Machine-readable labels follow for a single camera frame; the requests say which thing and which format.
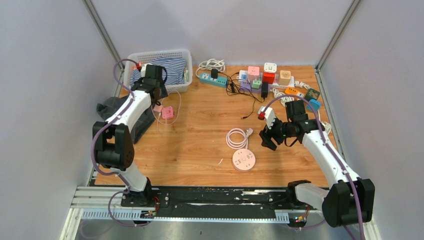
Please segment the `light pink usb charger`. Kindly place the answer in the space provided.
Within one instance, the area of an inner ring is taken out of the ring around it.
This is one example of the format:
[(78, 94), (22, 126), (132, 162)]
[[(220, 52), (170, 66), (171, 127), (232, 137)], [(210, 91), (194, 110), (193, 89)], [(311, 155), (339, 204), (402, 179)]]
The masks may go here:
[(152, 110), (153, 110), (154, 113), (160, 114), (162, 112), (163, 108), (164, 107), (162, 105), (155, 105)]

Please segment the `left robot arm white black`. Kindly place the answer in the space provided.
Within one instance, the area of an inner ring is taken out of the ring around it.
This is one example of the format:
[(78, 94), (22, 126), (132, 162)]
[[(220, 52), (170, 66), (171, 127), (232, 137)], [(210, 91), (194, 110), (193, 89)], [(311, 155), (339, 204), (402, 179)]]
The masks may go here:
[(131, 131), (140, 116), (167, 97), (165, 83), (168, 72), (163, 66), (147, 64), (144, 75), (127, 88), (124, 104), (106, 121), (97, 121), (92, 127), (91, 160), (97, 169), (109, 169), (125, 184), (123, 197), (142, 207), (153, 201), (152, 185), (134, 162), (135, 149)]

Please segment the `round pink power strip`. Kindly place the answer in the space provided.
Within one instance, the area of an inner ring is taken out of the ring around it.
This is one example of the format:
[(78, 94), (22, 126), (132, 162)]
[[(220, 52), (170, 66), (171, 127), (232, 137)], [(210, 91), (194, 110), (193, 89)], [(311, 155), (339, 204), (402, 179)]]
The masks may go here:
[(256, 164), (256, 157), (246, 148), (238, 149), (232, 156), (232, 166), (240, 172), (249, 172)]

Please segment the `blue cube socket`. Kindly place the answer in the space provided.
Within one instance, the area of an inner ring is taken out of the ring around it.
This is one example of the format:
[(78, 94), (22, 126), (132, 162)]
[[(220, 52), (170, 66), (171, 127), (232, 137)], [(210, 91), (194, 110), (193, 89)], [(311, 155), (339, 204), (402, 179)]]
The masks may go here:
[(319, 109), (321, 107), (321, 103), (317, 101), (316, 99), (310, 99), (308, 103), (306, 104), (306, 108), (310, 111), (319, 112)]

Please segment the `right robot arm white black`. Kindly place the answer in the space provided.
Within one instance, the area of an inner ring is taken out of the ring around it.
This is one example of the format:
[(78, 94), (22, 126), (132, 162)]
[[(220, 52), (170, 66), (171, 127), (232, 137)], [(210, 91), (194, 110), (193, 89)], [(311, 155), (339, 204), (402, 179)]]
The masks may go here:
[(375, 185), (362, 179), (352, 170), (332, 145), (318, 118), (310, 119), (303, 100), (285, 104), (287, 121), (280, 120), (270, 105), (262, 106), (258, 119), (266, 124), (260, 131), (263, 147), (276, 150), (295, 138), (318, 163), (329, 189), (313, 185), (309, 180), (288, 183), (286, 204), (292, 209), (309, 205), (323, 213), (324, 220), (333, 228), (368, 223), (373, 217)]

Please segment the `pink cube adapter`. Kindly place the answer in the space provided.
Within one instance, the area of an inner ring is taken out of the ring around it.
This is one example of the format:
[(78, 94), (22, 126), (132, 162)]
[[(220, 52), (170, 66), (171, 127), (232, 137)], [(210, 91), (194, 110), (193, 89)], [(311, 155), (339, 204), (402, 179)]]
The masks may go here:
[(161, 110), (161, 117), (164, 120), (170, 120), (174, 117), (174, 108), (172, 106), (165, 106)]

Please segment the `orange power strip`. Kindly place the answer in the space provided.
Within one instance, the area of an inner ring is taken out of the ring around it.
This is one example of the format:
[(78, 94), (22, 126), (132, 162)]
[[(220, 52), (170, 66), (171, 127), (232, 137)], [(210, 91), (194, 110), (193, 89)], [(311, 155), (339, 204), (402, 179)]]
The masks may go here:
[(295, 96), (299, 96), (299, 97), (304, 97), (305, 95), (300, 92), (299, 90), (293, 88), (293, 87), (287, 87), (284, 91), (285, 94), (287, 95), (295, 95)]

